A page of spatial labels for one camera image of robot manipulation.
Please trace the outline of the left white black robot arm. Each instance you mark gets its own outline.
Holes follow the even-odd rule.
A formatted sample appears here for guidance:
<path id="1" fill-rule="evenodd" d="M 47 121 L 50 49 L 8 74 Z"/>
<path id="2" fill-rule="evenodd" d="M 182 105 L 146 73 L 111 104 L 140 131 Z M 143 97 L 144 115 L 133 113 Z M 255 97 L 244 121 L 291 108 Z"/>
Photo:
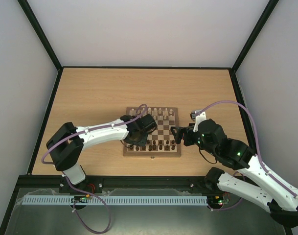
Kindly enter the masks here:
<path id="1" fill-rule="evenodd" d="M 95 126 L 63 124 L 46 143 L 46 155 L 50 155 L 57 171 L 68 177 L 73 185 L 86 179 L 78 159 L 89 147 L 109 141 L 123 141 L 129 145 L 144 146 L 148 135 L 156 130 L 157 124 L 150 114 L 144 116 L 123 115 L 114 121 Z"/>

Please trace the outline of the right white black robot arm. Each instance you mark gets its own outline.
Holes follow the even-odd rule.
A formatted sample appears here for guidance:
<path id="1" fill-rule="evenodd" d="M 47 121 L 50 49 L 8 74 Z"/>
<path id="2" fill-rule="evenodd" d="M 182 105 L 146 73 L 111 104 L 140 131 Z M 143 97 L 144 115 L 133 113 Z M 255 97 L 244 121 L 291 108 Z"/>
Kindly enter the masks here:
<path id="1" fill-rule="evenodd" d="M 211 119 L 188 127 L 171 127 L 171 132 L 176 143 L 196 145 L 254 182 L 247 183 L 212 167 L 204 178 L 208 190 L 233 193 L 263 208 L 284 227 L 298 226 L 298 188 L 273 173 L 244 142 L 228 138 L 223 128 Z"/>

